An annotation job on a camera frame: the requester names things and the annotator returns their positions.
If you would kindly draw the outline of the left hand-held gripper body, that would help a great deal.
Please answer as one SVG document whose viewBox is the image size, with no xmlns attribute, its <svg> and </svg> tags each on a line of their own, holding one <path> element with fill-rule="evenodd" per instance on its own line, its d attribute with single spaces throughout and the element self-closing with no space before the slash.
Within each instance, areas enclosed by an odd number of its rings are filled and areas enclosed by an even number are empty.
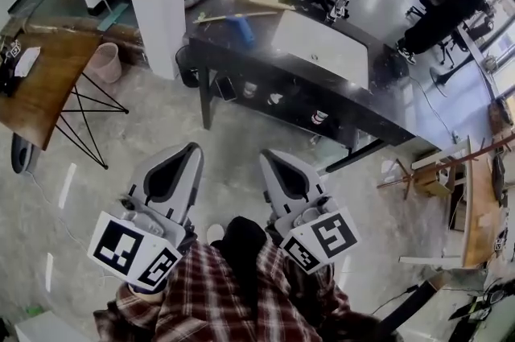
<svg viewBox="0 0 515 342">
<path fill-rule="evenodd" d="M 101 212 L 88 248 L 100 267 L 136 290 L 162 290 L 170 272 L 196 241 L 191 221 L 183 225 L 125 195 L 122 210 Z"/>
</svg>

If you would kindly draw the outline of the person's left forearm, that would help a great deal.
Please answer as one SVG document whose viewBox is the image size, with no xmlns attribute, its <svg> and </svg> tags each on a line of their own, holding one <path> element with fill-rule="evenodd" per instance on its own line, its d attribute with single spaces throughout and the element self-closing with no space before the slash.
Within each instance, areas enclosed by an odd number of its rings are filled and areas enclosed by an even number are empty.
<svg viewBox="0 0 515 342">
<path fill-rule="evenodd" d="M 122 284 L 93 312 L 100 342 L 236 342 L 245 331 L 237 284 L 220 251 L 195 243 L 156 295 Z"/>
</svg>

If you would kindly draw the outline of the person's right forearm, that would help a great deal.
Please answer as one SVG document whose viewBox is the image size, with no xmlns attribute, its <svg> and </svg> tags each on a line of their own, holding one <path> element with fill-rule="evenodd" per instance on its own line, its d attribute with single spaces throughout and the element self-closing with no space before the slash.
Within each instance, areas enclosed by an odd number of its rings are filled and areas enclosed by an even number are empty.
<svg viewBox="0 0 515 342">
<path fill-rule="evenodd" d="M 334 268 L 306 274 L 268 240 L 257 256 L 259 342 L 348 342 L 347 295 Z"/>
</svg>

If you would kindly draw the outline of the person's black trouser leg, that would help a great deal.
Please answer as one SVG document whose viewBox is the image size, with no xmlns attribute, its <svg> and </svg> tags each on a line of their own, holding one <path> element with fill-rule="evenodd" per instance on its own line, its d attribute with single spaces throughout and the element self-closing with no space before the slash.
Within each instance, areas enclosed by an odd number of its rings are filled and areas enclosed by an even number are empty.
<svg viewBox="0 0 515 342">
<path fill-rule="evenodd" d="M 243 216 L 233 218 L 227 230 L 216 233 L 220 239 L 208 239 L 228 263 L 239 286 L 239 295 L 250 308 L 250 317 L 258 317 L 258 255 L 265 245 L 265 231 L 254 221 Z"/>
</svg>

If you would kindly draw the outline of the black table with shelf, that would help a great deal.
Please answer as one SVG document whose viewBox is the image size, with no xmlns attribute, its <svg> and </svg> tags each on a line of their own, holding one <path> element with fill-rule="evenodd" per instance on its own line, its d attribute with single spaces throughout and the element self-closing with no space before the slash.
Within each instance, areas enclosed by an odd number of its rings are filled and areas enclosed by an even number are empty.
<svg viewBox="0 0 515 342">
<path fill-rule="evenodd" d="M 205 129 L 212 125 L 212 99 L 220 97 L 215 80 L 227 76 L 237 93 L 235 103 L 347 147 L 350 157 L 338 160 L 333 171 L 414 138 L 414 124 L 401 95 L 402 86 L 409 82 L 407 67 L 390 47 L 345 21 L 332 27 L 368 49 L 372 88 L 353 89 L 350 81 L 311 62 L 274 55 L 272 35 L 279 19 L 279 14 L 251 18 L 252 46 L 245 45 L 227 22 L 194 29 L 189 46 L 199 74 Z M 254 98 L 243 96 L 245 82 L 258 86 Z M 271 93 L 283 95 L 278 105 L 267 104 Z M 328 115 L 319 126 L 311 121 L 316 110 Z"/>
</svg>

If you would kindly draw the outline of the smartphone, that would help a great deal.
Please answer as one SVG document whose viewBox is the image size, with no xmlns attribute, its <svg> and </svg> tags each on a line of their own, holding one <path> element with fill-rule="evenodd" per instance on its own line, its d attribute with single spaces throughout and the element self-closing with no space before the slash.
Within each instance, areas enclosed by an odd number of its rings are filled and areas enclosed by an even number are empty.
<svg viewBox="0 0 515 342">
<path fill-rule="evenodd" d="M 227 76 L 218 77 L 215 80 L 220 97 L 224 101 L 234 101 L 237 99 L 237 93 L 233 87 L 232 81 Z"/>
</svg>

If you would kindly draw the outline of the white board strip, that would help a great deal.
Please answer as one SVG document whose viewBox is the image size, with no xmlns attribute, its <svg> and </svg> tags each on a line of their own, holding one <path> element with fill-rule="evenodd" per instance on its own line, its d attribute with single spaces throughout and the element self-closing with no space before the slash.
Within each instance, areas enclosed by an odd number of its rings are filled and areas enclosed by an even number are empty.
<svg viewBox="0 0 515 342">
<path fill-rule="evenodd" d="M 442 266 L 444 268 L 461 268 L 463 267 L 461 257 L 448 257 L 448 258 L 419 258 L 419 257 L 406 257 L 401 256 L 398 261 L 400 263 L 411 265 L 428 265 L 428 266 Z"/>
</svg>

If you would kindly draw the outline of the pink wastebasket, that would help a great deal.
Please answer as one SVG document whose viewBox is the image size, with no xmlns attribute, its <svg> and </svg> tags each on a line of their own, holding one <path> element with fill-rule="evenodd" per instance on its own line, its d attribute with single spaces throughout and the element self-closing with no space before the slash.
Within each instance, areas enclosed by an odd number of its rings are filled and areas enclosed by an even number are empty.
<svg viewBox="0 0 515 342">
<path fill-rule="evenodd" d="M 115 43 L 103 43 L 90 58 L 86 70 L 94 73 L 107 84 L 112 84 L 122 76 L 122 64 Z"/>
</svg>

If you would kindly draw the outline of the white sink basin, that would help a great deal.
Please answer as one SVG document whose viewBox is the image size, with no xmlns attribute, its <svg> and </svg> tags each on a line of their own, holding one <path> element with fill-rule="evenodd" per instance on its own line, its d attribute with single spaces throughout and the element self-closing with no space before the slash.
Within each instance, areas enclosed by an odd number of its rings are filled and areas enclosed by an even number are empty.
<svg viewBox="0 0 515 342">
<path fill-rule="evenodd" d="M 291 10 L 283 12 L 272 47 L 352 82 L 369 87 L 367 47 L 358 41 Z"/>
</svg>

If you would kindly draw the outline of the wooden coat rack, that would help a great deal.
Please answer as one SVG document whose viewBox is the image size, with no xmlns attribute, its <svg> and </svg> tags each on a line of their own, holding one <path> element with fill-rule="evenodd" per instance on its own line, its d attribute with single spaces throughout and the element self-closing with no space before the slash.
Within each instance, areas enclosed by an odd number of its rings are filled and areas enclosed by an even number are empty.
<svg viewBox="0 0 515 342">
<path fill-rule="evenodd" d="M 441 163 L 439 165 L 436 165 L 436 164 L 435 165 L 430 165 L 428 168 L 424 168 L 424 169 L 420 168 L 420 169 L 414 170 L 411 173 L 406 173 L 400 179 L 396 179 L 396 180 L 388 182 L 388 183 L 382 183 L 382 184 L 377 185 L 377 189 L 382 189 L 382 188 L 385 188 L 385 187 L 391 187 L 393 185 L 403 183 L 403 184 L 406 185 L 405 196 L 407 196 L 407 194 L 409 193 L 409 190 L 410 190 L 410 185 L 414 181 L 416 181 L 418 179 L 421 179 L 426 174 L 433 174 L 433 173 L 436 174 L 436 173 L 438 173 L 439 171 L 441 171 L 443 169 L 453 168 L 453 167 L 456 167 L 457 165 L 459 165 L 461 163 L 466 163 L 466 162 L 470 162 L 470 161 L 476 161 L 476 159 L 479 158 L 482 155 L 485 155 L 485 154 L 487 154 L 487 153 L 489 153 L 489 152 L 491 152 L 491 151 L 493 151 L 493 150 L 495 150 L 497 148 L 500 148 L 502 146 L 508 146 L 511 143 L 511 141 L 513 141 L 513 140 L 515 140 L 515 133 L 514 132 L 512 132 L 509 136 L 506 136 L 505 138 L 502 138 L 502 139 L 500 139 L 497 142 L 493 142 L 489 146 L 483 147 L 483 148 L 481 148 L 480 150 L 478 150 L 476 152 L 473 152 L 471 154 L 465 155 L 462 158 L 452 159 L 448 163 Z"/>
</svg>

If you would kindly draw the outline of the long wooden desk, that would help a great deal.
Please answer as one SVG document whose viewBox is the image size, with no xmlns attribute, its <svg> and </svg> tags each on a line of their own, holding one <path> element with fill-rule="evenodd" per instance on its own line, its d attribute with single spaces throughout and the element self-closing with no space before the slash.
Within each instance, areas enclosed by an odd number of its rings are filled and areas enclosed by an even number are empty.
<svg viewBox="0 0 515 342">
<path fill-rule="evenodd" d="M 488 154 L 465 162 L 466 219 L 463 234 L 462 266 L 474 268 L 494 254 L 501 226 L 501 208 L 492 184 Z"/>
</svg>

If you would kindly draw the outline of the white paper sheet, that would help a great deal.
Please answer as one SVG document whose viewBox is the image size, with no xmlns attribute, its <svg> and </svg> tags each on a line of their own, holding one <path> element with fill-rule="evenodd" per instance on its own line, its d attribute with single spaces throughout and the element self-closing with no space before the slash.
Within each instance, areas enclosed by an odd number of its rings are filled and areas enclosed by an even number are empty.
<svg viewBox="0 0 515 342">
<path fill-rule="evenodd" d="M 29 47 L 21 55 L 14 70 L 15 77 L 26 77 L 38 59 L 41 47 Z"/>
</svg>

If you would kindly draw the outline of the teal floor mop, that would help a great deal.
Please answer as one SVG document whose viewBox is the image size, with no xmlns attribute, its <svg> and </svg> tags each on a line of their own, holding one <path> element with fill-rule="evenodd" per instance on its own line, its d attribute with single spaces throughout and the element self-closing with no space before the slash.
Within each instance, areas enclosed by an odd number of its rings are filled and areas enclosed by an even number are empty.
<svg viewBox="0 0 515 342">
<path fill-rule="evenodd" d="M 123 12 L 128 8 L 129 4 L 122 2 L 117 4 L 112 10 L 109 11 L 109 15 L 104 18 L 98 25 L 97 30 L 101 32 L 105 32 L 114 25 Z"/>
</svg>

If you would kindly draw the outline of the black tagged device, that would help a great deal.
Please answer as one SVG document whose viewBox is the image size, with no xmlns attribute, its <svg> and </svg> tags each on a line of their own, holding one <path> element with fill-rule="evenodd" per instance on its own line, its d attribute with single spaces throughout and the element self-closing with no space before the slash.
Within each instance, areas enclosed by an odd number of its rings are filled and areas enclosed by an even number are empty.
<svg viewBox="0 0 515 342">
<path fill-rule="evenodd" d="M 15 39 L 0 46 L 0 94 L 11 97 L 21 80 L 15 68 L 22 54 L 22 45 Z"/>
</svg>

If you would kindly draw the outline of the long white table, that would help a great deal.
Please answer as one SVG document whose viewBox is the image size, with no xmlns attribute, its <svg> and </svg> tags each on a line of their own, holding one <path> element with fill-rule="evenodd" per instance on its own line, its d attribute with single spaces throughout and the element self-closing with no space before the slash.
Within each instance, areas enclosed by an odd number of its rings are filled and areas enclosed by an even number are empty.
<svg viewBox="0 0 515 342">
<path fill-rule="evenodd" d="M 480 51 L 480 49 L 478 48 L 478 46 L 476 45 L 474 40 L 470 37 L 468 32 L 461 25 L 458 26 L 457 30 L 458 30 L 461 38 L 465 42 L 471 57 L 474 59 L 474 61 L 478 65 L 478 67 L 487 83 L 487 88 L 488 88 L 490 97 L 492 99 L 495 99 L 497 97 L 497 88 L 496 88 L 496 85 L 494 84 L 494 79 L 492 77 L 492 74 L 484 67 L 485 57 L 483 56 L 482 52 Z"/>
</svg>

